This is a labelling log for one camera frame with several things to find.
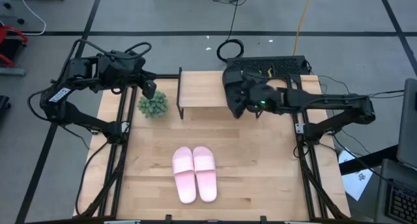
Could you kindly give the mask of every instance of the sticker label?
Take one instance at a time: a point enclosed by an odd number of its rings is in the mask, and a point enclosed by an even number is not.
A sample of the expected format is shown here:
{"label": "sticker label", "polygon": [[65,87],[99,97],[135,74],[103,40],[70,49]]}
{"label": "sticker label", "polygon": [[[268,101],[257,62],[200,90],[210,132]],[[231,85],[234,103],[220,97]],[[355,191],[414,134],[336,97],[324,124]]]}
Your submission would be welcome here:
{"label": "sticker label", "polygon": [[71,90],[70,89],[68,89],[68,88],[62,88],[60,91],[58,91],[58,93],[57,94],[54,94],[53,96],[52,96],[52,98],[50,98],[50,102],[54,102],[54,103],[56,103],[56,102],[58,102],[61,98],[63,98],[64,96],[66,96],[66,94],[68,94],[69,92],[70,92]]}

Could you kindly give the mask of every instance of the gray floor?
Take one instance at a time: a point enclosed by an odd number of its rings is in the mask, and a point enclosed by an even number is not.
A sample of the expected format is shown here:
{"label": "gray floor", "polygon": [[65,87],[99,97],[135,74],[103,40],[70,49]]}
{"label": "gray floor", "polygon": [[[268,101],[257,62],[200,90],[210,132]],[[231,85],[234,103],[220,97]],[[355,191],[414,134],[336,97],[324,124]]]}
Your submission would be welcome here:
{"label": "gray floor", "polygon": [[[42,28],[19,0],[13,10],[0,14],[26,19],[24,26],[3,20],[24,31]],[[295,31],[306,0],[248,0],[238,8],[237,31]],[[417,31],[415,0],[389,0],[404,31]],[[94,0],[29,1],[48,24],[47,31],[83,31]],[[92,31],[227,31],[233,6],[211,0],[101,0]],[[312,0],[303,31],[382,31],[394,27],[381,0]],[[12,223],[18,213],[49,125],[34,117],[26,105],[32,92],[46,88],[56,78],[75,39],[79,36],[31,36],[18,66],[26,77],[0,77],[0,94],[10,96],[13,108],[3,119],[0,131],[0,222]],[[245,57],[291,55],[292,36],[234,36],[245,45]],[[88,40],[104,49],[124,50],[147,41],[153,49],[146,54],[145,69],[158,74],[185,70],[223,70],[216,48],[224,36],[90,36]],[[407,38],[417,51],[417,38]],[[222,50],[234,56],[233,45]],[[84,55],[96,51],[85,48]],[[344,81],[351,92],[360,94],[403,88],[404,80],[416,77],[397,37],[307,37],[300,38],[298,54],[305,55],[317,75]],[[325,77],[327,93],[345,93],[344,87]],[[82,111],[96,115],[101,95],[81,91],[71,96]],[[37,98],[33,102],[36,109]],[[369,126],[351,125],[345,131],[359,139],[369,151],[397,143],[402,99],[374,100],[377,119]],[[84,136],[89,134],[71,127]],[[391,135],[381,132],[392,132]],[[352,151],[365,150],[343,133],[340,141]],[[69,218],[87,150],[81,141],[59,130],[31,205],[27,221]],[[354,217],[372,217],[378,180],[373,177],[359,202],[349,199]]]}

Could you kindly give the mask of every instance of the wooden table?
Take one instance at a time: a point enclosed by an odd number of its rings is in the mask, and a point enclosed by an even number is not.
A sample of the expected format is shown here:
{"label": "wooden table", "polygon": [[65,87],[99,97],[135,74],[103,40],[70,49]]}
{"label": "wooden table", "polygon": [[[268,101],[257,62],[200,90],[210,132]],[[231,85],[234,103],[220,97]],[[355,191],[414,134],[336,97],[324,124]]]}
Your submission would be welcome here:
{"label": "wooden table", "polygon": [[[254,114],[245,112],[237,120],[226,107],[196,107],[187,109],[181,120],[176,107],[178,80],[158,79],[156,84],[167,95],[169,113],[153,120],[138,110],[134,113],[118,219],[165,219],[166,214],[172,214],[176,220],[257,221],[259,216],[267,216],[269,221],[308,220],[300,164],[293,156],[296,142],[290,115],[263,113],[255,119]],[[302,76],[302,85],[310,93],[321,92],[317,76]],[[98,118],[115,120],[119,99],[104,92]],[[308,115],[310,122],[327,117],[324,110],[308,110]],[[104,136],[93,136],[89,156],[104,142]],[[321,142],[333,146],[328,135]],[[172,155],[179,147],[197,146],[210,148],[216,158],[218,198],[213,203],[197,198],[192,204],[182,204],[174,183]],[[80,210],[86,209],[103,185],[109,149],[92,160],[85,174]],[[316,154],[323,188],[349,216],[335,152],[318,145]],[[317,194],[311,189],[315,215],[319,216]],[[108,204],[112,198],[110,191]]]}

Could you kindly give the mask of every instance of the pink slide sandal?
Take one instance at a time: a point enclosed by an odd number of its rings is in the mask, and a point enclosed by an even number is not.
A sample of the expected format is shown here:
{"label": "pink slide sandal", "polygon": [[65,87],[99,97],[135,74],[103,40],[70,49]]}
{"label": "pink slide sandal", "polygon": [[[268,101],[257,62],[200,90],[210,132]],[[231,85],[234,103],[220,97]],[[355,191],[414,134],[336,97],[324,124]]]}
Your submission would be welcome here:
{"label": "pink slide sandal", "polygon": [[193,150],[193,157],[200,198],[204,202],[213,202],[217,198],[216,164],[213,153],[206,147],[196,147]]}
{"label": "pink slide sandal", "polygon": [[182,147],[175,151],[172,157],[172,168],[180,201],[184,204],[194,202],[197,193],[195,191],[193,154],[188,147]]}

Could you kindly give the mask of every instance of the green succulent plant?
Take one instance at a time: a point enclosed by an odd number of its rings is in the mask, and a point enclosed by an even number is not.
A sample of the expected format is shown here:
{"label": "green succulent plant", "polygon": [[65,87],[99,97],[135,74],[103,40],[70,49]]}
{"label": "green succulent plant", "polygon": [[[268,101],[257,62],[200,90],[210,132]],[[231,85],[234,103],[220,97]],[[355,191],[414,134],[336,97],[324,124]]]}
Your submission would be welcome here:
{"label": "green succulent plant", "polygon": [[155,119],[163,117],[168,112],[167,96],[160,91],[156,91],[154,98],[150,100],[142,96],[139,99],[137,108],[145,115],[146,118]]}

